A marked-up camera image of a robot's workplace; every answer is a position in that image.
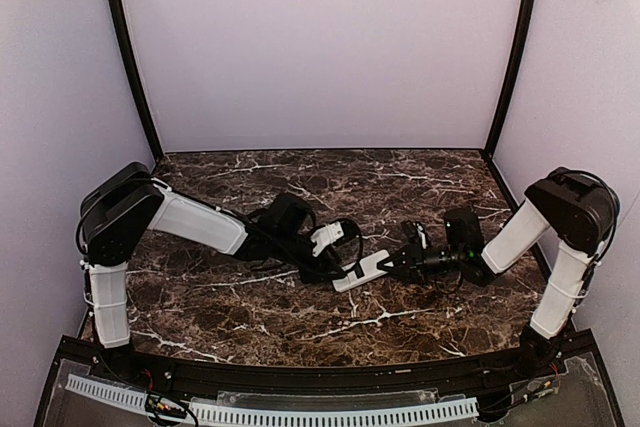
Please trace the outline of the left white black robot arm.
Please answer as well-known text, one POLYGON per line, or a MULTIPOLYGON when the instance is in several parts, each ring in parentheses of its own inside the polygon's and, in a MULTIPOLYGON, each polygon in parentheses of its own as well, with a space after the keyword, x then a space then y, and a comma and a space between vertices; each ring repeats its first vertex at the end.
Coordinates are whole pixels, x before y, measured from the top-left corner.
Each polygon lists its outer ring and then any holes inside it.
POLYGON ((358 255, 340 265, 337 247, 364 241, 349 218, 320 224, 305 200, 280 193, 265 208, 241 214, 174 190, 132 162, 87 195, 80 205, 74 241, 85 272, 85 302, 94 337, 110 350, 130 345, 126 271, 148 231, 207 246, 237 260, 278 260, 298 269, 305 283, 341 280, 361 265, 358 255))

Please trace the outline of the white remote control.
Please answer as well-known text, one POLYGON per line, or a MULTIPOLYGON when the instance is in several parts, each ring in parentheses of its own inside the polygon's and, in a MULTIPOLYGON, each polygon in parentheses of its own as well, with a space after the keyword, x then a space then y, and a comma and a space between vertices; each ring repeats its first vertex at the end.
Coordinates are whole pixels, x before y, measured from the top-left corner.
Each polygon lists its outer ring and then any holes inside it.
POLYGON ((336 292, 342 293, 355 287, 364 285, 370 281, 385 276, 387 272, 378 268, 378 263, 387 259, 389 252, 380 250, 359 261, 359 266, 355 267, 355 262, 342 267, 346 276, 332 281, 336 292))

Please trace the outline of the green circuit board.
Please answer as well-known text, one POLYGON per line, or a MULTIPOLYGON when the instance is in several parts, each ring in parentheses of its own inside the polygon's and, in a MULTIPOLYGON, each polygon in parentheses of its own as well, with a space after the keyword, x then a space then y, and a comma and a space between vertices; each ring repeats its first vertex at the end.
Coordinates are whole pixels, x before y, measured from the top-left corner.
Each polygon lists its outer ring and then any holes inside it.
POLYGON ((148 394, 146 396, 144 409, 151 416, 164 416, 172 419, 185 419, 187 417, 185 408, 181 404, 156 394, 148 394))

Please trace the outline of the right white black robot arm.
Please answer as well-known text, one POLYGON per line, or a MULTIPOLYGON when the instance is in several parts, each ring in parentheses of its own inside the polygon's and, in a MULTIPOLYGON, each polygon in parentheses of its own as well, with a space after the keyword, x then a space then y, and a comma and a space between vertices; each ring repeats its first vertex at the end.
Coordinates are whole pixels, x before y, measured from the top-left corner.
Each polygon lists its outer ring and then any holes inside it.
POLYGON ((451 209, 443 217, 445 246, 434 246, 421 223, 405 221, 407 244, 376 268, 414 284, 457 271, 461 280, 485 287, 554 231, 557 257, 541 301, 520 334, 513 366, 519 376, 530 378, 559 352, 564 328, 612 244, 619 213, 618 195, 600 177, 559 167, 526 189, 517 211, 491 240, 485 240, 472 209, 451 209))

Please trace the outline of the left black frame post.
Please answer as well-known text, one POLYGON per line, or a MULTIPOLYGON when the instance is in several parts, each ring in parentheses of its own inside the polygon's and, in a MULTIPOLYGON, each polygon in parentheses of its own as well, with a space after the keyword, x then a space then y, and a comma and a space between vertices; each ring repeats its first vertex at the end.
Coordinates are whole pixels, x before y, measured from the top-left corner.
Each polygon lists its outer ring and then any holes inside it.
POLYGON ((144 92, 142 78, 136 62, 133 43, 127 25, 124 2, 123 0, 107 1, 134 106, 152 158, 155 162, 158 162, 164 158, 164 151, 144 92))

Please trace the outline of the black front rail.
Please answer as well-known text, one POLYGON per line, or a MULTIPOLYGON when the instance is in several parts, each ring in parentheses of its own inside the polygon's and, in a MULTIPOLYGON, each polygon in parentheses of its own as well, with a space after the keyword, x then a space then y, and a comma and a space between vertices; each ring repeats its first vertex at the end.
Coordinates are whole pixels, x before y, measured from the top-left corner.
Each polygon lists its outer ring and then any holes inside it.
POLYGON ((391 391, 403 387, 440 392, 496 390, 520 376, 511 366, 515 351, 426 363, 377 367, 259 367, 192 361, 136 352, 135 362, 152 372, 154 385, 204 395, 219 390, 302 393, 391 391))

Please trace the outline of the black frame post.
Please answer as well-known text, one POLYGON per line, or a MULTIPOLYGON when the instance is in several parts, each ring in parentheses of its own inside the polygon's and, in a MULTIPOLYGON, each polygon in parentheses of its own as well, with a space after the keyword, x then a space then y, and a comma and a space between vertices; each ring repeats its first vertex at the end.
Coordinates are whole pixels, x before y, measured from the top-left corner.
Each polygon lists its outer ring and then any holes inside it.
POLYGON ((124 2, 123 0, 107 1, 134 106, 152 158, 155 162, 158 162, 164 158, 164 151, 144 92, 142 78, 136 62, 133 43, 127 25, 124 2))
POLYGON ((520 0, 512 45, 505 74, 483 152, 492 161, 506 122, 524 55, 535 0, 520 0))

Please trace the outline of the right black frame post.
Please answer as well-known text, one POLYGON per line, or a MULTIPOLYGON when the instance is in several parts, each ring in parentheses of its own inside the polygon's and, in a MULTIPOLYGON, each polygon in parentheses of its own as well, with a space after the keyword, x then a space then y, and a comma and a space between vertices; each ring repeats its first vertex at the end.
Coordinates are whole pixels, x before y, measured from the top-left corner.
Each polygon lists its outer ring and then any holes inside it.
POLYGON ((535 0, 520 0, 512 45, 505 74, 483 152, 492 161, 506 122, 524 55, 535 0))

